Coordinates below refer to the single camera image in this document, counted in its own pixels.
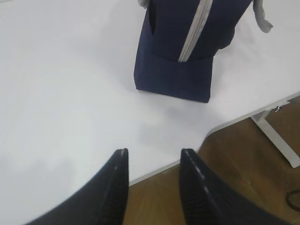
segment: table bracket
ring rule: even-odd
[[[288,104],[288,102],[285,102],[282,105],[277,105],[275,108],[279,109],[281,106],[286,104]],[[296,168],[300,166],[300,157],[265,119],[269,115],[270,111],[271,109],[263,111],[257,115],[252,116],[251,118],[289,161],[292,168]]]

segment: gray strap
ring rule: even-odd
[[[150,0],[137,0],[137,2],[141,7],[147,8],[150,3]]]
[[[261,31],[264,33],[269,33],[270,30],[273,28],[273,25],[265,19],[263,0],[253,0],[253,10],[256,22]]]

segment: tabletop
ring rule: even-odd
[[[116,149],[131,184],[178,163],[182,148],[300,94],[297,0],[250,6],[213,65],[208,104],[135,89],[145,11],[135,0],[0,3],[0,224],[28,222],[82,187]]]

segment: black cable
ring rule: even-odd
[[[291,200],[290,200],[290,198],[296,194],[300,195],[300,189],[288,192],[285,196],[285,201],[286,201],[286,204],[288,204],[293,210],[300,212],[300,206],[294,205],[293,203],[291,203]]]

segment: white table leg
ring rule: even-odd
[[[273,142],[278,150],[290,162],[292,168],[300,166],[300,157],[293,151],[293,149],[283,140],[283,138],[274,130],[274,128],[265,119],[270,111],[261,112],[251,118],[257,126],[266,134],[266,136]]]

